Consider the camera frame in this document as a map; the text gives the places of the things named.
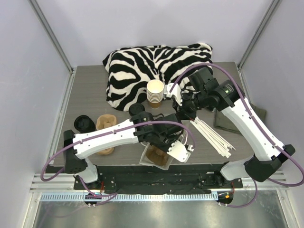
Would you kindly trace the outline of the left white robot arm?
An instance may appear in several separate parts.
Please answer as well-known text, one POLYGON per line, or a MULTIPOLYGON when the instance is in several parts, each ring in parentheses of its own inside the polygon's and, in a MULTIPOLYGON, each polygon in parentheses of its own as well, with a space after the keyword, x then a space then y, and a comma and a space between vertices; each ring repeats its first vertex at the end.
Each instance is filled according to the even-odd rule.
POLYGON ((101 184, 97 167, 89 156, 105 149, 147 142, 174 159, 185 162, 189 152, 179 140, 185 126, 176 114, 152 115, 140 112, 131 118, 102 130, 88 133, 64 132, 64 172, 81 177, 85 185, 95 190, 101 184))

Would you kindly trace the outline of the light blue paper bag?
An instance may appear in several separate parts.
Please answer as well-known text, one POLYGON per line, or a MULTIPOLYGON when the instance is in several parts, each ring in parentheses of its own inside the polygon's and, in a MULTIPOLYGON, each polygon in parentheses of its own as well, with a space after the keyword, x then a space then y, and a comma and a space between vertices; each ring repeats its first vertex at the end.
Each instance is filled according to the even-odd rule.
MULTIPOLYGON (((188 138, 188 134, 186 133, 185 136, 183 136, 181 139, 179 139, 178 141, 180 141, 181 143, 183 143, 184 145, 187 144, 187 142, 182 142, 183 139, 187 139, 188 138)), ((168 170, 171 163, 176 160, 174 159, 173 157, 169 156, 169 160, 168 162, 166 163, 165 166, 159 166, 159 165, 155 165, 153 162, 151 162, 147 157, 146 157, 146 152, 147 152, 147 149, 149 146, 152 146, 150 143, 146 144, 145 146, 145 149, 144 151, 142 152, 142 155, 141 155, 141 158, 140 158, 140 161, 139 161, 139 164, 140 165, 144 165, 144 166, 154 166, 156 168, 159 168, 161 170, 168 170)))

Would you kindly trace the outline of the black plastic cup lid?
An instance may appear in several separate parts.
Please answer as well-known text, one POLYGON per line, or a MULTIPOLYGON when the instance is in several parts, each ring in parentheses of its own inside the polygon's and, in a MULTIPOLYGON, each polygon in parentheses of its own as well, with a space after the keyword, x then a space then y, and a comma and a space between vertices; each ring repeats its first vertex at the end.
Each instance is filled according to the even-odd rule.
POLYGON ((130 116, 138 115, 140 112, 144 112, 145 107, 141 103, 134 103, 129 107, 128 113, 130 116))

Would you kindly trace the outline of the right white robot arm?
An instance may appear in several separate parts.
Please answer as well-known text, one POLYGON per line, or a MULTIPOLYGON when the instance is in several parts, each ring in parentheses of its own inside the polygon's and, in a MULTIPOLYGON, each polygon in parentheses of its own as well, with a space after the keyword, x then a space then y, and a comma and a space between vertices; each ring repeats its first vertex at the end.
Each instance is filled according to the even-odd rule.
POLYGON ((189 67, 174 81, 169 94, 176 96, 177 112, 188 118, 194 118, 196 112, 205 107, 214 107, 223 113, 240 131, 253 150, 250 157, 226 163, 214 176, 217 186, 224 188, 236 178, 251 177, 264 182, 287 160, 293 159, 295 148, 291 144, 283 144, 267 129, 259 119, 243 91, 223 68, 217 66, 227 77, 219 84, 206 64, 189 67), (187 100, 181 97, 177 84, 188 77, 195 94, 187 100))

